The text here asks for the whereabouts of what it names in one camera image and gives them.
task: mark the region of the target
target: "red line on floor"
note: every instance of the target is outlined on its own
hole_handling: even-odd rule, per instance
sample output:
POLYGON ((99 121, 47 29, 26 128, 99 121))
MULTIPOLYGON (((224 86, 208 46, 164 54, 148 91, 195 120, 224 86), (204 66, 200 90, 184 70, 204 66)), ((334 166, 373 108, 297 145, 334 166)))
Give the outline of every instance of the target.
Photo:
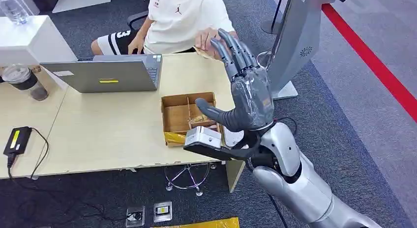
POLYGON ((343 18, 330 4, 323 4, 322 11, 342 34, 346 41, 368 65, 372 72, 388 89, 394 98, 403 106, 405 111, 417 122, 417 100, 385 66, 364 41, 352 30, 343 18))

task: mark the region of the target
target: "desk leg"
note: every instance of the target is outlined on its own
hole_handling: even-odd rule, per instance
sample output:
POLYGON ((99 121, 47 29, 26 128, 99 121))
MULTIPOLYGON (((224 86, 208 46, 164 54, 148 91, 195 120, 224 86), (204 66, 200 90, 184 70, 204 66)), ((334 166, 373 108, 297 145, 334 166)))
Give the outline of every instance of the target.
POLYGON ((241 160, 231 160, 226 161, 226 172, 227 172, 227 181, 229 183, 230 193, 235 190, 235 186, 238 183, 240 175, 242 174, 243 168, 245 167, 245 162, 241 160))

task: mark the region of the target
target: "person's hand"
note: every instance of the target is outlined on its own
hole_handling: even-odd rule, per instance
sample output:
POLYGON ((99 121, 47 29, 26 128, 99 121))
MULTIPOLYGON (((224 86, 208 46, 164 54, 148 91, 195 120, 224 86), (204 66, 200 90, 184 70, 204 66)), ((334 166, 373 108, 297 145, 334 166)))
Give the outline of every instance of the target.
POLYGON ((212 38, 218 40, 221 39, 217 30, 207 28, 205 30, 200 31, 195 38, 195 47, 197 49, 205 51, 206 54, 213 58, 218 58, 217 50, 210 43, 210 40, 212 38))
POLYGON ((143 43, 145 41, 145 37, 140 35, 139 33, 135 36, 135 38, 130 42, 130 44, 127 46, 127 53, 133 54, 133 51, 135 49, 138 49, 137 54, 141 54, 141 51, 143 49, 143 43))

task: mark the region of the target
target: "shorts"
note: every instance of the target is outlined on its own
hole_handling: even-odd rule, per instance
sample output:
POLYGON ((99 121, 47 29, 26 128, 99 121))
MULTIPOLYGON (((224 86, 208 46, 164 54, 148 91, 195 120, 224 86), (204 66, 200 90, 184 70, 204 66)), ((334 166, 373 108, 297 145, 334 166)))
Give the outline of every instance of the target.
MULTIPOLYGON (((127 55, 128 46, 130 42, 136 37, 137 30, 127 30, 122 32, 105 35, 97 39, 98 46, 101 49, 103 55, 127 55)), ((180 53, 195 52, 194 48, 182 51, 180 53)), ((138 54, 138 49, 133 50, 133 54, 138 54)))

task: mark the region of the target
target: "gray laptop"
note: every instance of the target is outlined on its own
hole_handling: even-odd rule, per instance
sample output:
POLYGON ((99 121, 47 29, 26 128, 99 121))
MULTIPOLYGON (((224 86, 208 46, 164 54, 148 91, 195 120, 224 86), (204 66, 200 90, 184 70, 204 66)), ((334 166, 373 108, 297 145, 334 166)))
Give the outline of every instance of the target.
POLYGON ((161 55, 111 55, 40 65, 80 93, 99 93, 157 90, 161 64, 161 55))

